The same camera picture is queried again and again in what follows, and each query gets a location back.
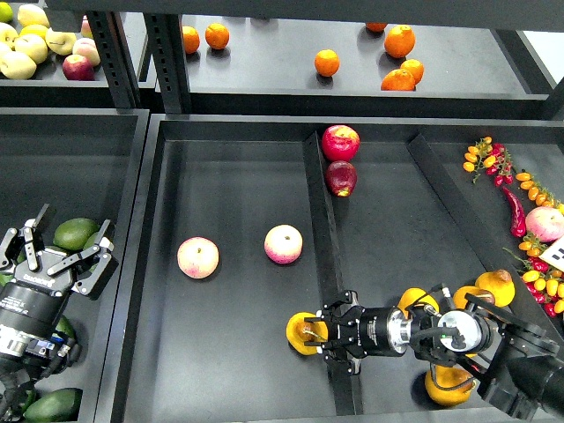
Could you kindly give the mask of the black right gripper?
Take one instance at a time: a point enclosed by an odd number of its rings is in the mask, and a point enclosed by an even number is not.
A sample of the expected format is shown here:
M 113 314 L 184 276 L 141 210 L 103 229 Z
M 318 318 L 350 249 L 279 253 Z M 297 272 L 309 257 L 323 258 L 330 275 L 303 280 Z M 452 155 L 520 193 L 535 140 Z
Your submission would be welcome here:
M 360 318 L 363 311 L 357 292 L 345 290 L 332 303 L 324 304 L 313 317 L 303 318 L 309 323 L 333 324 L 332 340 L 315 342 L 316 352 L 322 355 L 329 369 L 345 375 L 360 373 L 360 361 L 364 357 L 360 342 Z

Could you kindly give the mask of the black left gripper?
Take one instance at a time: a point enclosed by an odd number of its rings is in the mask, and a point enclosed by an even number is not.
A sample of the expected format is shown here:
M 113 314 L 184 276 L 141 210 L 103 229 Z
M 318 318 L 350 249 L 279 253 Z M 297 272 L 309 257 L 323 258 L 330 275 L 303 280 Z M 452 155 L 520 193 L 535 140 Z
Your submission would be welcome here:
M 21 228 L 7 229 L 1 240 L 1 270 L 15 270 L 18 283 L 51 296 L 73 291 L 98 299 L 118 265 L 111 240 L 115 225 L 106 219 L 89 249 L 68 256 L 62 251 L 43 250 L 42 231 L 48 223 L 49 204 L 44 204 Z M 20 254 L 26 260 L 16 266 Z

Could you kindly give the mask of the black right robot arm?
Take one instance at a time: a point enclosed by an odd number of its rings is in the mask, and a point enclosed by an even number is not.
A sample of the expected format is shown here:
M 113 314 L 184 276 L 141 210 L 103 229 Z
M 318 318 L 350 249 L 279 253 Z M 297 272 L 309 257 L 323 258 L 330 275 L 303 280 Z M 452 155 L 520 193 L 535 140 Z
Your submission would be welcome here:
M 508 416 L 531 420 L 537 410 L 563 416 L 563 362 L 545 330 L 466 294 L 456 308 L 449 289 L 440 312 L 422 296 L 405 308 L 365 308 L 357 293 L 343 291 L 301 320 L 304 345 L 347 375 L 360 372 L 368 356 L 400 357 L 412 350 L 431 368 L 459 366 L 478 383 L 479 396 Z

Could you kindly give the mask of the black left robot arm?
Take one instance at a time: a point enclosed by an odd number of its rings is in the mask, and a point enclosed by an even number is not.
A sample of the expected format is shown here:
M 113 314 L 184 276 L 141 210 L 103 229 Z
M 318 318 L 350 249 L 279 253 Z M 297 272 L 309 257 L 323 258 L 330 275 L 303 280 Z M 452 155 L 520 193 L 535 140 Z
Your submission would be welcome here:
M 99 298 L 118 262 L 115 226 L 105 220 L 93 245 L 70 255 L 45 246 L 42 232 L 52 212 L 44 204 L 21 228 L 1 240 L 1 420 L 22 414 L 20 404 L 34 385 L 71 366 L 78 354 L 74 337 L 56 330 L 73 293 Z

